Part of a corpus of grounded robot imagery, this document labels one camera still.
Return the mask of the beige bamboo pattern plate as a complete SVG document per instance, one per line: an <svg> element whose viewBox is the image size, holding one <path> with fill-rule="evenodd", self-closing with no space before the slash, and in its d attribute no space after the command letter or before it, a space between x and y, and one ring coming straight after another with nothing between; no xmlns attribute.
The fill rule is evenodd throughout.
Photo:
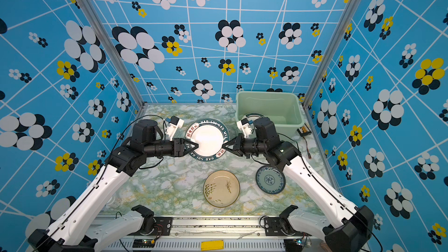
<svg viewBox="0 0 448 252"><path fill-rule="evenodd" d="M239 180L227 170L215 171L205 180L203 194L210 205L226 208L234 204L239 197Z"/></svg>

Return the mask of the blue patterned plate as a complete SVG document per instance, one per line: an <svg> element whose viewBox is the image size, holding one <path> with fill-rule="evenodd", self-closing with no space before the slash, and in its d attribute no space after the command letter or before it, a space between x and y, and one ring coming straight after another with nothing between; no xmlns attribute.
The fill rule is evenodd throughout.
<svg viewBox="0 0 448 252"><path fill-rule="evenodd" d="M262 166L255 174L255 182L263 192L271 195L281 193L286 186L284 174L272 166Z"/></svg>

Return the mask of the green rimmed white plate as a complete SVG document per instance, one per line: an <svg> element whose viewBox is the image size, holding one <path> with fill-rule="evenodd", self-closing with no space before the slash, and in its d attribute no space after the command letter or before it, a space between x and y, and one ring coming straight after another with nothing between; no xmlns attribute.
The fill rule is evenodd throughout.
<svg viewBox="0 0 448 252"><path fill-rule="evenodd" d="M240 121L242 122L249 122L249 123L253 123L253 121L257 120L257 119L261 119L264 118L265 115L261 114L261 113L246 113L243 116L240 117Z"/></svg>

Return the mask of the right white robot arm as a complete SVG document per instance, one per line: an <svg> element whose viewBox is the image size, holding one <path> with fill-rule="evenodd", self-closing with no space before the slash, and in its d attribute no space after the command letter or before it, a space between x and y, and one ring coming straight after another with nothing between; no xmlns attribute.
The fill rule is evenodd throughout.
<svg viewBox="0 0 448 252"><path fill-rule="evenodd" d="M324 180L298 147L281 140L282 135L268 117L253 124L242 120L237 126L240 134L223 143L222 148L239 157L264 156L271 167L292 179L324 213L320 217L290 205L279 215L282 232L312 235L324 240L333 252L360 252L373 236L373 212L367 206L356 206Z"/></svg>

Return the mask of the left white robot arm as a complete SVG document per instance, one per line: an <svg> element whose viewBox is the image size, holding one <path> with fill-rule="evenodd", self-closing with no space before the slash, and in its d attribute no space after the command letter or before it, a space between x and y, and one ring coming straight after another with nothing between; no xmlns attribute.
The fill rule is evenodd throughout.
<svg viewBox="0 0 448 252"><path fill-rule="evenodd" d="M157 121L140 117L131 123L132 135L116 145L99 173L80 197L46 229L36 229L28 238L35 252L100 252L113 242L135 232L161 235L163 226L156 223L154 212L143 205L90 230L92 222L115 192L148 158L183 157L199 145L175 133L184 120L173 116L161 130Z"/></svg>

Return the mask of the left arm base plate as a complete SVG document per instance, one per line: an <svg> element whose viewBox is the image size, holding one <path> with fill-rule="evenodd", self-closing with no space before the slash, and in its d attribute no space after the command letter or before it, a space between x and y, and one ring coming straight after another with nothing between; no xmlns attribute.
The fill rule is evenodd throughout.
<svg viewBox="0 0 448 252"><path fill-rule="evenodd" d="M173 226L172 217L153 217L144 219L140 230L130 233L129 236L169 236Z"/></svg>

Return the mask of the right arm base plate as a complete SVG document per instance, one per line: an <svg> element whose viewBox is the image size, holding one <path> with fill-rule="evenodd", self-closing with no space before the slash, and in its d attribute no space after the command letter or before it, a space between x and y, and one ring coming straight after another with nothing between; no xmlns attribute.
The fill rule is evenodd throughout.
<svg viewBox="0 0 448 252"><path fill-rule="evenodd" d="M263 216L259 219L259 225L264 229L266 236L284 236L304 238L307 233L296 231L280 217Z"/></svg>

